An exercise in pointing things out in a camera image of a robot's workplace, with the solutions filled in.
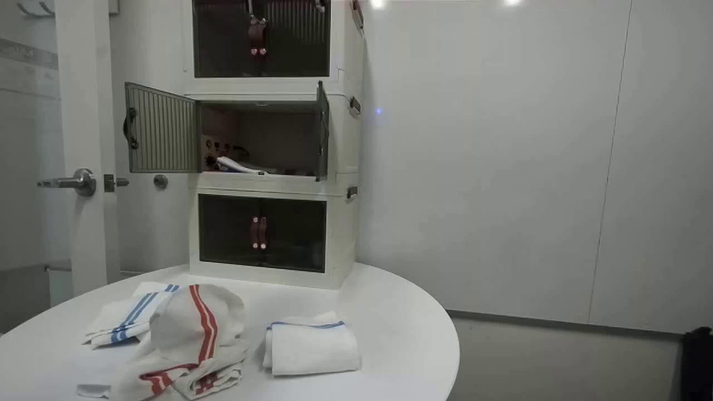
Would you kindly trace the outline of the door of shelf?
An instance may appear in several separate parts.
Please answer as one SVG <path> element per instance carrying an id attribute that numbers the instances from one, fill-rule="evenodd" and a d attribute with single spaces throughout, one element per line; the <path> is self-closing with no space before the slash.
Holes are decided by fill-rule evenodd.
<path id="1" fill-rule="evenodd" d="M 315 85 L 315 179 L 328 176 L 330 99 L 323 81 Z"/>
<path id="2" fill-rule="evenodd" d="M 121 134 L 130 174 L 197 170 L 195 101 L 192 97 L 126 81 Z"/>

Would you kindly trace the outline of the items inside middle shelf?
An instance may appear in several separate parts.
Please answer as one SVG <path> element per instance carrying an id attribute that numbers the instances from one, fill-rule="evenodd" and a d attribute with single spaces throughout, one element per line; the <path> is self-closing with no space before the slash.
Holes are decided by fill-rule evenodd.
<path id="1" fill-rule="evenodd" d="M 204 170 L 266 174 L 264 167 L 250 160 L 250 150 L 242 145 L 217 135 L 199 138 L 199 164 Z"/>

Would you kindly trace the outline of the white room door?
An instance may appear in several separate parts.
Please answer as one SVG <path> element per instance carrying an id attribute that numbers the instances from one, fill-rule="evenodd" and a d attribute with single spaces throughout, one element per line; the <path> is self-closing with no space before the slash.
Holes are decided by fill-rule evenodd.
<path id="1" fill-rule="evenodd" d="M 120 277 L 117 197 L 104 189 L 117 176 L 108 0 L 55 0 L 55 33 L 64 168 L 95 179 L 91 196 L 70 191 L 70 277 L 84 294 Z"/>

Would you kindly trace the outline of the white stacked storage cabinet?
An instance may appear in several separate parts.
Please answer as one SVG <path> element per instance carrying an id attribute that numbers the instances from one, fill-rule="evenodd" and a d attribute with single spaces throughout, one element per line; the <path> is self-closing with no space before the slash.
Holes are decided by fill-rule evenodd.
<path id="1" fill-rule="evenodd" d="M 189 268 L 335 286 L 354 264 L 365 27 L 358 0 L 184 0 L 184 95 L 197 170 Z M 315 85 L 330 99 L 315 179 Z M 264 176 L 204 170 L 199 138 L 242 145 Z"/>

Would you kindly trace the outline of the folded white towel blue edge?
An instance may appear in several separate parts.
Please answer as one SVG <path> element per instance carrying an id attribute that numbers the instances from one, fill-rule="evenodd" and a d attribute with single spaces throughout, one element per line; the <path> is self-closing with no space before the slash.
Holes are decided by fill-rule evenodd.
<path id="1" fill-rule="evenodd" d="M 262 367 L 271 377 L 354 371 L 360 349 L 340 319 L 274 321 L 264 330 Z"/>

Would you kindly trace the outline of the red striped white towel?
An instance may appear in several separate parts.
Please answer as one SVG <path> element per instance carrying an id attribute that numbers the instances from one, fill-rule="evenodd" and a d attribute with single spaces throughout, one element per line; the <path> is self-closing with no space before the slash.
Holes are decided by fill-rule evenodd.
<path id="1" fill-rule="evenodd" d="M 149 331 L 111 380 L 108 401 L 203 401 L 242 380 L 250 340 L 238 294 L 192 283 L 149 319 Z"/>

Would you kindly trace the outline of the blue striped white towel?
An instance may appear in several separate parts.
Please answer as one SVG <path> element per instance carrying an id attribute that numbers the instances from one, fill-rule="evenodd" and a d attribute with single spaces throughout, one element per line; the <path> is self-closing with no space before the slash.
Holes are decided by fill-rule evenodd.
<path id="1" fill-rule="evenodd" d="M 121 344 L 149 330 L 149 319 L 174 291 L 176 283 L 142 280 L 120 300 L 107 303 L 81 334 L 91 346 Z"/>

